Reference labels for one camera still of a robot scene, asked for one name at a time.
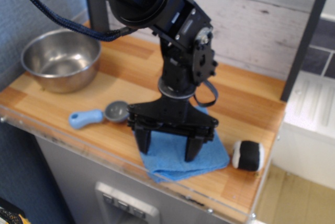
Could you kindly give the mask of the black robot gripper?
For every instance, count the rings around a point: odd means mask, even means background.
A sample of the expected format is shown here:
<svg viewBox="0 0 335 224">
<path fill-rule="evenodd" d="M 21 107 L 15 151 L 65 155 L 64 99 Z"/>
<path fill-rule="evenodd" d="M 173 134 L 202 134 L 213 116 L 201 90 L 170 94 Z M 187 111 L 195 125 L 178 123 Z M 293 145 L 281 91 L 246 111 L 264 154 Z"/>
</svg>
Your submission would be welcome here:
<svg viewBox="0 0 335 224">
<path fill-rule="evenodd" d="M 185 161 L 193 161 L 203 142 L 212 141 L 218 120 L 195 108 L 188 99 L 173 99 L 165 95 L 159 99 L 130 104 L 128 126 L 135 131 L 139 151 L 147 154 L 151 144 L 151 132 L 161 131 L 187 136 Z"/>
</svg>

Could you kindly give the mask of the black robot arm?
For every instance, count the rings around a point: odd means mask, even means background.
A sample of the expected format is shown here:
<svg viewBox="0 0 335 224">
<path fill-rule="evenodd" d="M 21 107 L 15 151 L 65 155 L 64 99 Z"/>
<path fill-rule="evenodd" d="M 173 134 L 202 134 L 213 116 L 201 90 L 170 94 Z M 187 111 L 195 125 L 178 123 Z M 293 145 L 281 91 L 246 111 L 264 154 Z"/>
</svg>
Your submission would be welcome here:
<svg viewBox="0 0 335 224">
<path fill-rule="evenodd" d="M 211 48 L 210 18 L 194 0 L 108 0 L 122 33 L 149 28 L 160 39 L 163 57 L 158 82 L 161 97 L 128 106 L 128 125 L 140 152 L 147 153 L 153 131 L 187 138 L 185 161 L 196 158 L 214 138 L 217 119 L 190 104 L 200 85 L 209 86 L 217 62 Z"/>
</svg>

